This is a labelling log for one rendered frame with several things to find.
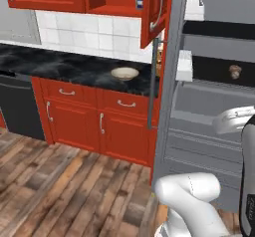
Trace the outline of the red drawer front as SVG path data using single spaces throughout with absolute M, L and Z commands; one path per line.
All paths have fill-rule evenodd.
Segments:
M 148 112 L 148 97 L 121 93 L 111 90 L 97 89 L 98 107 L 100 110 L 117 112 L 126 115 L 136 115 L 145 118 Z M 117 104 L 121 100 L 124 104 L 136 103 L 135 108 L 126 108 Z
M 97 106 L 95 88 L 49 79 L 41 79 L 40 83 L 43 94 L 47 98 L 70 101 L 93 108 Z M 75 91 L 76 94 L 74 96 L 65 96 L 59 93 L 59 89 L 63 89 L 65 92 Z

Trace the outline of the grey fridge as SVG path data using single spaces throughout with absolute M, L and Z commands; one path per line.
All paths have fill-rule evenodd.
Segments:
M 176 88 L 164 161 L 169 173 L 211 172 L 222 191 L 217 205 L 238 210 L 242 171 L 240 134 L 218 134 L 222 112 L 255 105 L 255 0 L 202 0 L 203 22 L 183 27 L 192 52 L 193 81 Z M 229 67 L 242 68 L 237 80 Z

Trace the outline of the white fridge door bin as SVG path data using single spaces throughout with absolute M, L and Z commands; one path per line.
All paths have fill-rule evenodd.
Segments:
M 182 82 L 191 82 L 192 78 L 193 78 L 192 54 L 190 51 L 180 50 L 175 79 L 177 81 Z
M 186 21 L 203 21 L 204 13 L 204 3 L 202 0 L 186 0 L 184 15 Z

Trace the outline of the red open wall cupboard door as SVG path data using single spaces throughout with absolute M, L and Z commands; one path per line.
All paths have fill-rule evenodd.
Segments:
M 143 0 L 143 9 L 141 11 L 141 31 L 140 47 L 144 49 L 165 27 L 166 15 L 171 0 L 163 0 L 162 12 L 157 26 L 150 31 L 149 24 L 157 17 L 158 0 Z

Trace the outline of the black dishwasher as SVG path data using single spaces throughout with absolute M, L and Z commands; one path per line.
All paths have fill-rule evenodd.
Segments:
M 0 71 L 0 111 L 10 132 L 45 139 L 30 76 Z

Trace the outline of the brown round food item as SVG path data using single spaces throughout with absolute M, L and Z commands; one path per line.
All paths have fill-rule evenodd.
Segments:
M 229 72 L 230 72 L 231 78 L 233 80 L 237 80 L 240 77 L 240 74 L 242 72 L 242 68 L 237 66 L 237 65 L 231 65 L 229 67 Z

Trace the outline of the grey fridge door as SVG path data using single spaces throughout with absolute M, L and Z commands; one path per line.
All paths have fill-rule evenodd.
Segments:
M 168 125 L 170 120 L 175 77 L 177 72 L 179 50 L 182 45 L 182 28 L 184 25 L 186 0 L 168 0 L 165 22 L 162 66 L 158 99 L 160 111 L 158 116 L 157 136 L 153 167 L 150 171 L 150 183 L 155 184 L 157 175 L 163 169 L 163 154 L 166 148 Z

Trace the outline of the beige bowl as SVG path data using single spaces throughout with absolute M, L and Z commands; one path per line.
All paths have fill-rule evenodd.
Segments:
M 139 74 L 139 71 L 134 68 L 129 67 L 121 67 L 121 68 L 115 68 L 111 71 L 111 74 L 122 81 L 130 81 L 133 78 L 137 77 Z

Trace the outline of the red base cupboard door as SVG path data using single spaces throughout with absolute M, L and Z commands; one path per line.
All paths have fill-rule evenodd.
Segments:
M 109 111 L 101 113 L 104 113 L 103 127 L 105 130 L 105 134 L 101 134 L 102 153 L 137 164 L 152 166 L 155 131 L 147 128 L 146 119 Z
M 57 100 L 50 102 L 49 121 L 53 141 L 86 149 L 100 150 L 97 110 L 92 107 L 65 103 Z

